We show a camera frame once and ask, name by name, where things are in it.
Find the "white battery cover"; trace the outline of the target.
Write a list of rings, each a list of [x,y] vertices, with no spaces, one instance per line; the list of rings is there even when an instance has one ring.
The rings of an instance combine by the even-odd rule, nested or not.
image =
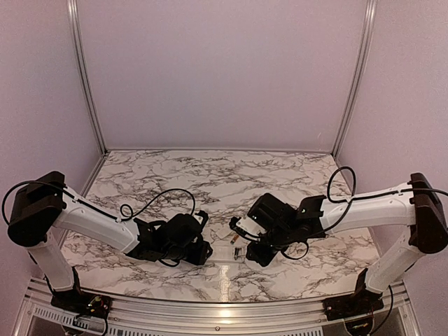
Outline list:
[[[218,231],[216,232],[216,236],[217,236],[219,239],[224,239],[224,238],[226,238],[230,233],[231,233],[231,231],[230,231],[229,229],[222,228],[222,229],[220,229],[220,230],[218,230]]]

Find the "white remote control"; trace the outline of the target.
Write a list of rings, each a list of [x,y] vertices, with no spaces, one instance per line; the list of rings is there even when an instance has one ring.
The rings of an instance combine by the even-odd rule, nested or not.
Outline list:
[[[241,256],[234,260],[233,254],[235,248],[241,248]],[[233,245],[214,246],[213,254],[208,259],[211,263],[242,263],[246,257],[246,249],[244,247],[236,247]]]

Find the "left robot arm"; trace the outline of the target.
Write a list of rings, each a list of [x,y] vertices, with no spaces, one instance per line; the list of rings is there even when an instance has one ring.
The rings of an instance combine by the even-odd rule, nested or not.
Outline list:
[[[135,213],[115,216],[71,189],[59,171],[17,183],[3,198],[10,196],[14,197],[11,212],[6,213],[6,206],[1,205],[9,239],[27,249],[52,292],[60,294],[75,312],[88,306],[88,295],[80,289],[76,270],[52,237],[52,228],[77,232],[129,258],[168,267],[182,261],[202,266],[213,253],[202,236],[209,219],[204,211],[178,213],[168,221],[153,222],[141,220]]]

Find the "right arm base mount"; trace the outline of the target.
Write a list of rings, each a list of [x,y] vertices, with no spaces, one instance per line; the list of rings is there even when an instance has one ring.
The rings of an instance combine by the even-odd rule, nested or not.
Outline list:
[[[381,295],[341,295],[323,301],[325,315],[329,321],[369,314],[384,308]]]

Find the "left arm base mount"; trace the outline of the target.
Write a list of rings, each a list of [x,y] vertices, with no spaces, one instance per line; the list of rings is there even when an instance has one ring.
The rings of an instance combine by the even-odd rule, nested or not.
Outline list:
[[[106,319],[111,308],[111,297],[85,292],[80,295],[66,296],[62,292],[56,292],[56,295],[52,297],[51,305],[77,313],[77,315]]]

